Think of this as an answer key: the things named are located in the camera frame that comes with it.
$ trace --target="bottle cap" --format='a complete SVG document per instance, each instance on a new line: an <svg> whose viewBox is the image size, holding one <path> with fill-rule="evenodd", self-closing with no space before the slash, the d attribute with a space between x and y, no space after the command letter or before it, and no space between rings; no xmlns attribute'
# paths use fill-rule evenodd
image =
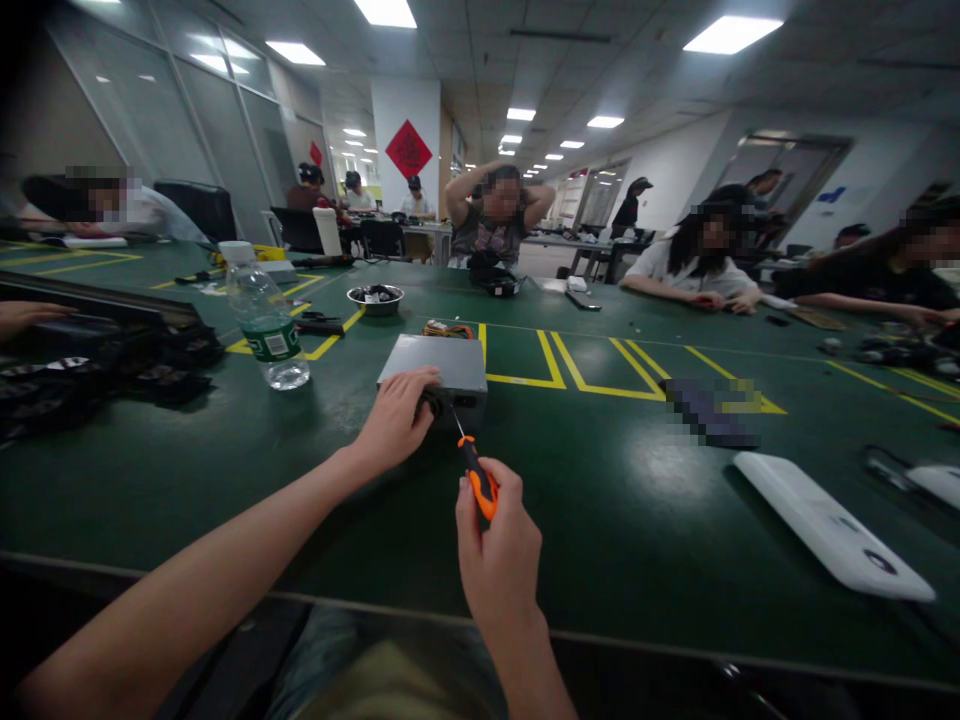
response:
<svg viewBox="0 0 960 720"><path fill-rule="evenodd" d="M223 255L223 259L231 265L257 261L257 253L254 252L253 245L242 240L225 240L217 245L217 249Z"/></svg>

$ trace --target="metal bowl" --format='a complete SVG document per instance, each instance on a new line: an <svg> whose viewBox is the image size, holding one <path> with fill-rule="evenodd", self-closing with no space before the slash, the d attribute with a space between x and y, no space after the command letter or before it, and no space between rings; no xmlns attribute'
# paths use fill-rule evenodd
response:
<svg viewBox="0 0 960 720"><path fill-rule="evenodd" d="M396 315L398 312L400 312L400 301L403 300L403 290L400 288L396 287L395 285L384 285L383 287L400 293L400 296L395 300L388 300L387 302L368 303L365 300L357 300L353 297L353 291L359 290L361 287L363 286L361 285L347 290L347 298L351 302L356 303L357 307L366 308L364 315L367 317L385 317L387 315Z"/></svg>

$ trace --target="gray metal box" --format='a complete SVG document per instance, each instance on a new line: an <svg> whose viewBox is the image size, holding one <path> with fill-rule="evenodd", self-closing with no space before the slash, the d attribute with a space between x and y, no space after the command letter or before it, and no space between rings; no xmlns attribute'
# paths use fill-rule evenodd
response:
<svg viewBox="0 0 960 720"><path fill-rule="evenodd" d="M391 375L416 370L423 365L440 368L443 386L431 388L431 408L436 417L433 428L456 428L451 403L465 431L477 430L487 405L487 371L483 366L483 344L462 338L401 335L377 379L377 387Z"/></svg>

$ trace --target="glass wall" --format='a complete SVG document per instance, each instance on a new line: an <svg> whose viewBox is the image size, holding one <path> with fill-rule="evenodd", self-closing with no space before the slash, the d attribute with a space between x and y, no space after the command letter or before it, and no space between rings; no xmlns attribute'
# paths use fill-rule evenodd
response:
<svg viewBox="0 0 960 720"><path fill-rule="evenodd" d="M269 243L260 213L297 175L267 58L175 0L72 5L49 32L127 164L226 188L239 235Z"/></svg>

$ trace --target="green bottle label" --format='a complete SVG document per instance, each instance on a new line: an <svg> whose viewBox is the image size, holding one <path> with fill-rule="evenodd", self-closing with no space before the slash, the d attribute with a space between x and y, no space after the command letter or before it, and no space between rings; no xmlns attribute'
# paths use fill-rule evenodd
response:
<svg viewBox="0 0 960 720"><path fill-rule="evenodd" d="M289 360L300 352L300 336L292 320L276 330L244 330L243 336L260 362Z"/></svg>

